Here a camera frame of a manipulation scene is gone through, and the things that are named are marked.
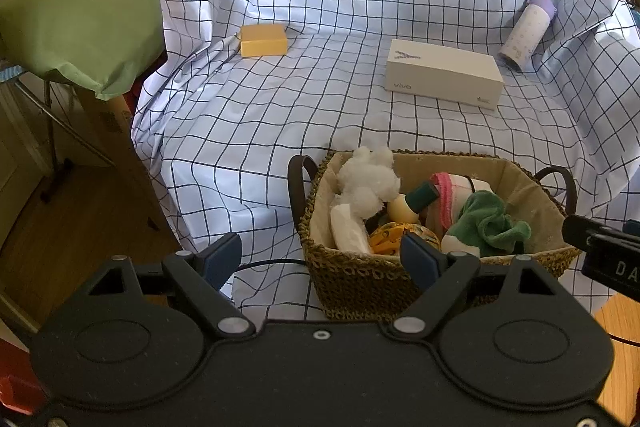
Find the white roll with green scrunchie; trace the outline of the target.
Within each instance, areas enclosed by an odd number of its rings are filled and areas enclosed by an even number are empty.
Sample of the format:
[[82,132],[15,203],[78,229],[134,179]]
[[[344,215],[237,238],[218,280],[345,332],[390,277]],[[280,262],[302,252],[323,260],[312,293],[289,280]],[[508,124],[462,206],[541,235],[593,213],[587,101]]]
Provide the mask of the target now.
[[532,236],[523,220],[514,220],[495,193],[476,191],[440,242],[443,254],[465,253],[477,258],[513,255]]

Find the yellow patterned cloth bundle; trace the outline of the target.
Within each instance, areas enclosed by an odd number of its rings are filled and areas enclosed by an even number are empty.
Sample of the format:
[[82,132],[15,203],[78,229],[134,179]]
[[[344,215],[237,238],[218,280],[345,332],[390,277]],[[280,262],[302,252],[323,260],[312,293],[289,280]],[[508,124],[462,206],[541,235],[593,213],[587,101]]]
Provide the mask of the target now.
[[374,255],[397,256],[401,239],[413,233],[424,239],[426,243],[431,244],[434,248],[440,249],[440,240],[438,236],[419,223],[398,223],[388,222],[382,227],[378,227],[369,236],[369,245]]

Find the beige sponge green handle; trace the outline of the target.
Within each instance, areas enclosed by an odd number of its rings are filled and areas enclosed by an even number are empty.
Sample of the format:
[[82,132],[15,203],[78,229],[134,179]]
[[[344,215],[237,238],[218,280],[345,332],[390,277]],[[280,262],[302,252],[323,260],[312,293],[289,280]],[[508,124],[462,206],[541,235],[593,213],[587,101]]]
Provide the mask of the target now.
[[387,214],[392,222],[418,223],[420,213],[439,199],[439,191],[432,181],[425,181],[407,194],[399,194],[387,204]]

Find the white pink towel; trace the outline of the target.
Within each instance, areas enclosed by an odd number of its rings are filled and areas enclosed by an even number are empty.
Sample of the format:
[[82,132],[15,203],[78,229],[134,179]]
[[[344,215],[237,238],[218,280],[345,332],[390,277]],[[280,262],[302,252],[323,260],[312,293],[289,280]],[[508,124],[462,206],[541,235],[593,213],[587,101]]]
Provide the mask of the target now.
[[426,210],[425,224],[438,237],[442,237],[454,225],[460,216],[468,198],[475,192],[491,192],[489,183],[469,176],[459,176],[448,172],[438,172],[431,176],[439,198]]

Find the white fluffy plush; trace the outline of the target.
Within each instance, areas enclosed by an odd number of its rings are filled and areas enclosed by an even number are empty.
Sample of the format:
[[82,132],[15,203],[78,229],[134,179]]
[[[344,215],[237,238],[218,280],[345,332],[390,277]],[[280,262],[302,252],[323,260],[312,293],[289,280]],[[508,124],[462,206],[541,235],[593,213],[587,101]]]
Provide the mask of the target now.
[[399,195],[394,153],[386,146],[360,146],[337,173],[337,205],[348,204],[355,217],[367,221]]

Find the woven basket with fabric liner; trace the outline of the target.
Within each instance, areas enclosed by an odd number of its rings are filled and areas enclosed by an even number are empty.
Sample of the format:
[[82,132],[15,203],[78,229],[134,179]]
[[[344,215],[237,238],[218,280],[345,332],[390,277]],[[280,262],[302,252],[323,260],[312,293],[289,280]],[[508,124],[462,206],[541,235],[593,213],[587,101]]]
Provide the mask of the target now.
[[[321,164],[297,155],[288,162],[288,195],[295,228],[321,308],[331,320],[392,321],[421,294],[396,256],[339,251],[330,227],[330,207],[338,194],[337,173],[348,152],[329,153]],[[531,173],[516,162],[483,154],[410,152],[394,154],[405,190],[436,172],[468,174],[489,183],[506,210],[526,221],[533,235],[524,251],[552,277],[562,277],[578,256],[563,241],[562,224],[577,207],[577,186],[565,167]]]

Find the white phone box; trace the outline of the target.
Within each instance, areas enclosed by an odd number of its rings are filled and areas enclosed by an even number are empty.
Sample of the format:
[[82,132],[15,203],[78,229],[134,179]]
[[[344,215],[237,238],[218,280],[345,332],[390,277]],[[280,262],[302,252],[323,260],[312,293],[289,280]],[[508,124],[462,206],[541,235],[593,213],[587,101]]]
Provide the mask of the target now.
[[496,110],[504,81],[487,54],[393,39],[386,61],[387,91]]

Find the white purple water bottle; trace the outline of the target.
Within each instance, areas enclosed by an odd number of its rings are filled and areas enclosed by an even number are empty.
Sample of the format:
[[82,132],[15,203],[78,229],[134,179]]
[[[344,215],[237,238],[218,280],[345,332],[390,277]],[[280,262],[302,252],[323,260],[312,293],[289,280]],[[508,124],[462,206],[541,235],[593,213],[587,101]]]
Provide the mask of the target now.
[[551,0],[527,0],[499,55],[510,66],[524,72],[556,14]]

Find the blue checkered sheet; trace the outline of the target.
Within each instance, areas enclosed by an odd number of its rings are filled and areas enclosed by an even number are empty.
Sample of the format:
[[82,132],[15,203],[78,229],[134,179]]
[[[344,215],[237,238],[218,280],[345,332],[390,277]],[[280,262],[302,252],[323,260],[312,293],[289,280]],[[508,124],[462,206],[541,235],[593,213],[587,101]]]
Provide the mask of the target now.
[[[582,215],[637,218],[639,33],[620,0],[552,0],[496,110],[385,89],[393,39],[494,55],[526,1],[160,0],[168,60],[143,85],[132,142],[181,246],[238,233],[235,306],[256,322],[318,319],[286,167],[361,145],[564,166]],[[240,30],[258,24],[283,25],[288,52],[242,57]]]

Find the yellow sponge block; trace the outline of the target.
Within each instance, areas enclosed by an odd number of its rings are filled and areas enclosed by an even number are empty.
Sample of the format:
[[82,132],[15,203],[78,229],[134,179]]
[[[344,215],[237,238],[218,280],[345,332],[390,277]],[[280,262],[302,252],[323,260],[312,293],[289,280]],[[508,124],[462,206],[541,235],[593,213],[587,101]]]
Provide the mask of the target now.
[[280,24],[245,25],[240,30],[242,57],[282,56],[288,52],[288,37]]

